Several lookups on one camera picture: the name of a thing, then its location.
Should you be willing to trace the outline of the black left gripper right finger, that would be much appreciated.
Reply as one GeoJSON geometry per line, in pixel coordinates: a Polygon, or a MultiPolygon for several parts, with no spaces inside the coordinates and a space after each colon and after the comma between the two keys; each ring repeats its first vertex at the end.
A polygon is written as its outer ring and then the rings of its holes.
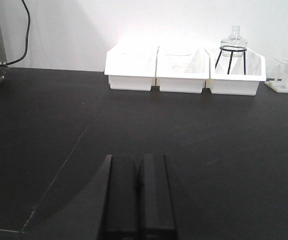
{"type": "Polygon", "coordinates": [[[164,155],[145,154],[139,165],[138,181],[140,239],[178,239],[164,155]]]}

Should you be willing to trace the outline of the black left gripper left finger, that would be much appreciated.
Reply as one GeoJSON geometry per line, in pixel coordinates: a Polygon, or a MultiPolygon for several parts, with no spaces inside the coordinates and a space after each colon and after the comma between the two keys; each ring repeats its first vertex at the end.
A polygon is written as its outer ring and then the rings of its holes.
{"type": "Polygon", "coordinates": [[[130,155],[108,154],[108,182],[105,192],[99,240],[138,239],[137,170],[130,155]]]}

